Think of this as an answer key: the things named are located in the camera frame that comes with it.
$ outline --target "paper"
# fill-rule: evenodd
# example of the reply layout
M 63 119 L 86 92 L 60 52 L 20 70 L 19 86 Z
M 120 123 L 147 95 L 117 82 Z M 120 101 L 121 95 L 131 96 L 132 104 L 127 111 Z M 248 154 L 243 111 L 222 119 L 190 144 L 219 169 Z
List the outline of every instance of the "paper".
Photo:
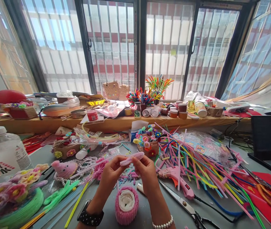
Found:
M 149 124 L 149 122 L 142 121 L 142 120 L 133 121 L 131 124 L 131 132 L 138 131 L 143 126 L 145 126 L 147 128 L 148 124 Z

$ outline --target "green yarn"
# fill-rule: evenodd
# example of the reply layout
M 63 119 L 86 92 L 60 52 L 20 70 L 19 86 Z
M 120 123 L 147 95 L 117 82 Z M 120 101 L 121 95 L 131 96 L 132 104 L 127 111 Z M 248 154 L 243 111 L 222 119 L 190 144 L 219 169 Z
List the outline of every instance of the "green yarn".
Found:
M 75 188 L 79 184 L 79 180 L 74 181 L 70 184 L 70 180 L 67 180 L 64 188 L 60 189 L 59 191 L 54 192 L 51 196 L 45 199 L 44 205 L 46 205 L 43 210 L 48 213 L 53 207 L 55 207 L 64 197 L 66 197 L 73 188 Z
M 37 188 L 33 195 L 34 197 L 18 210 L 0 217 L 0 228 L 18 229 L 26 224 L 43 204 L 44 197 L 40 188 Z

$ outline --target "scissors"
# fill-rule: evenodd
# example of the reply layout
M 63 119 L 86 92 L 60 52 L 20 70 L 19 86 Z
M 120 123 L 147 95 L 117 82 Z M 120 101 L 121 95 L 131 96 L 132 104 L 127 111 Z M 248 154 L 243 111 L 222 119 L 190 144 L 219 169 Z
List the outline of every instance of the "scissors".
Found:
M 220 229 L 214 222 L 212 222 L 209 219 L 202 218 L 194 209 L 192 206 L 190 206 L 183 198 L 181 198 L 178 194 L 176 194 L 171 188 L 169 188 L 167 185 L 165 185 L 162 181 L 159 180 L 161 185 L 166 189 L 166 191 L 187 211 L 188 214 L 191 215 L 193 218 L 193 221 L 195 222 L 195 225 L 197 229 L 206 229 L 204 226 L 204 222 L 209 223 L 216 229 Z

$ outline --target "bracelet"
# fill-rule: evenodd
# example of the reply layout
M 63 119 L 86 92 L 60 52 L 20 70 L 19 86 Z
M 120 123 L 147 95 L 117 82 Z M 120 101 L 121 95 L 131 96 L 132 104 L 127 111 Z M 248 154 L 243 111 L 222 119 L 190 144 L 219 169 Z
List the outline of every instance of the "bracelet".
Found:
M 153 229 L 165 229 L 165 228 L 169 228 L 173 223 L 174 223 L 174 220 L 173 220 L 173 216 L 171 216 L 171 219 L 168 223 L 165 223 L 165 224 L 162 224 L 162 225 L 154 225 L 154 223 L 152 223 L 152 226 L 153 226 Z

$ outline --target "pink glue gun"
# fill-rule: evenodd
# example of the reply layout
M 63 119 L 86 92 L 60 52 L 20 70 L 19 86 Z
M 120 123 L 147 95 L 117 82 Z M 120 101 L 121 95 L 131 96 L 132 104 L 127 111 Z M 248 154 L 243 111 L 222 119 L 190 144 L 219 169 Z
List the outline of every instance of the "pink glue gun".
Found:
M 179 177 L 179 167 L 175 166 L 174 168 L 169 167 L 167 169 L 160 170 L 158 172 L 158 175 L 160 178 L 172 179 L 175 187 L 178 186 L 178 179 L 180 179 L 180 186 L 183 190 L 184 196 L 189 200 L 192 200 L 195 197 L 193 190 L 190 188 L 190 186 L 182 177 Z

